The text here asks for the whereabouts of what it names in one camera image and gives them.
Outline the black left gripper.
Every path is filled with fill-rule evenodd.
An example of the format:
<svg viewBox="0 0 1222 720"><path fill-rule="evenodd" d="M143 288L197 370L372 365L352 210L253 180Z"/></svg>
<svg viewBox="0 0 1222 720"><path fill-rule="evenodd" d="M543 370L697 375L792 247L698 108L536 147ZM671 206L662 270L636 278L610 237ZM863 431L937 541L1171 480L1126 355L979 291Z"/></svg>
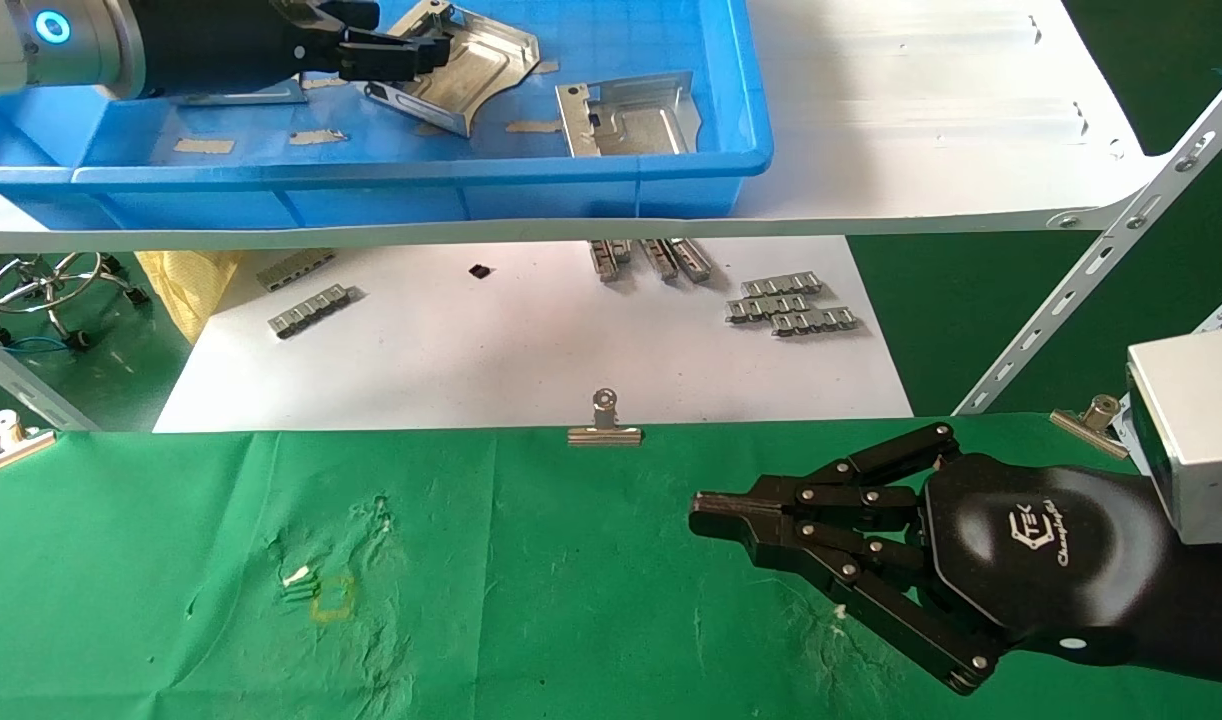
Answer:
<svg viewBox="0 0 1222 720"><path fill-rule="evenodd" d="M448 64L448 35L315 42L316 29L373 31L378 1L131 1L141 37L134 99L246 94L306 68L343 81L401 83Z"/></svg>

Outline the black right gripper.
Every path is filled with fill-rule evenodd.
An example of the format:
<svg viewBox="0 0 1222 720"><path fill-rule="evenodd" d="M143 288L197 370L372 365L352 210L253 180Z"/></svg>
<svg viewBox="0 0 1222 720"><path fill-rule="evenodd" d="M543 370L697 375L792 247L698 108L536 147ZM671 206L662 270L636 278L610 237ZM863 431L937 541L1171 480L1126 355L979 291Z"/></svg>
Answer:
<svg viewBox="0 0 1222 720"><path fill-rule="evenodd" d="M840 548L843 529L799 521L881 521L912 511L921 495L902 482L959 456L954 429L940 421L804 477L763 474L748 491L699 491L690 529L742 544L756 568L807 579L945 687L968 696L998 669L1000 648L935 619L858 553ZM1147 478L967 454L927 477L923 501L937 582L1001 644L1081 664L1140 656L1141 615L1174 546Z"/></svg>

